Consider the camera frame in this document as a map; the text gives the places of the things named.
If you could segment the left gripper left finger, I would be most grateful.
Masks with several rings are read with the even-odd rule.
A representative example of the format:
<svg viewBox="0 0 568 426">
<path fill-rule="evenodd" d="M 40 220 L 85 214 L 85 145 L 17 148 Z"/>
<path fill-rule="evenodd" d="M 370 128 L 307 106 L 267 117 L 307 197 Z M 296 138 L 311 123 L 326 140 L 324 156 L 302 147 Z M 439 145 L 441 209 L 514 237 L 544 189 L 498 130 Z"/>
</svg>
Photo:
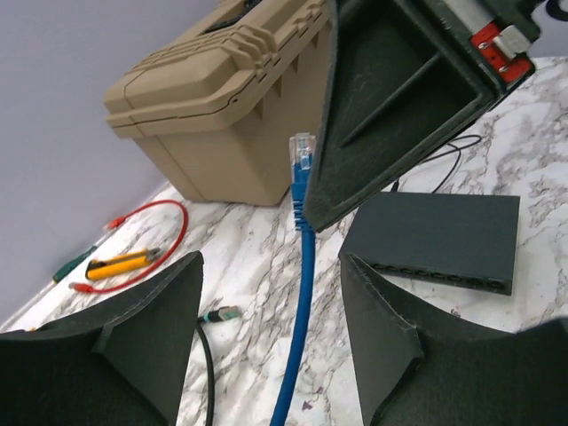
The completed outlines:
<svg viewBox="0 0 568 426">
<path fill-rule="evenodd" d="M 3 425 L 173 425 L 203 281 L 201 252 L 35 331 L 1 335 Z"/>
</svg>

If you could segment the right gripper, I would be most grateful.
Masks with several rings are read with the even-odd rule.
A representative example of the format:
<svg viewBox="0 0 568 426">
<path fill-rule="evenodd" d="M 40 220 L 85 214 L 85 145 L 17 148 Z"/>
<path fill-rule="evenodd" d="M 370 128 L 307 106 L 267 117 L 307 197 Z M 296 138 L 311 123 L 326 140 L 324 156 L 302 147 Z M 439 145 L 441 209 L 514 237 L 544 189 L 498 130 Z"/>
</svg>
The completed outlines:
<svg viewBox="0 0 568 426">
<path fill-rule="evenodd" d="M 309 224 L 338 222 L 527 80 L 539 5 L 334 2 Z"/>
</svg>

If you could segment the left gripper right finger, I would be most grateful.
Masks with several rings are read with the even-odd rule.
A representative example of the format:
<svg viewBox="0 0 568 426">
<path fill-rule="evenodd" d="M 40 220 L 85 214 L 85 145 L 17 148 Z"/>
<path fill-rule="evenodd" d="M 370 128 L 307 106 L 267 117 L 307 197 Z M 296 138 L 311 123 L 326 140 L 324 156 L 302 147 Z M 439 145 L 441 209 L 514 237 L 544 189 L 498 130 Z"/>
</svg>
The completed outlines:
<svg viewBox="0 0 568 426">
<path fill-rule="evenodd" d="M 456 317 L 341 258 L 367 425 L 564 425 L 567 321 L 515 334 Z"/>
</svg>

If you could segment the black network switch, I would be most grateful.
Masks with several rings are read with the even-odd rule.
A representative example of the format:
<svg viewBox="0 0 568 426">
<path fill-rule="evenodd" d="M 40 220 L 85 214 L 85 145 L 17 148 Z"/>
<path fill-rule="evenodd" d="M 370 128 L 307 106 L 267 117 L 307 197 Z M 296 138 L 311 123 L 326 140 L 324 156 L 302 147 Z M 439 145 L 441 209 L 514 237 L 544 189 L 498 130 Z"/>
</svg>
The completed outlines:
<svg viewBox="0 0 568 426">
<path fill-rule="evenodd" d="M 519 210 L 511 195 L 378 193 L 340 252 L 381 274 L 511 296 Z"/>
</svg>

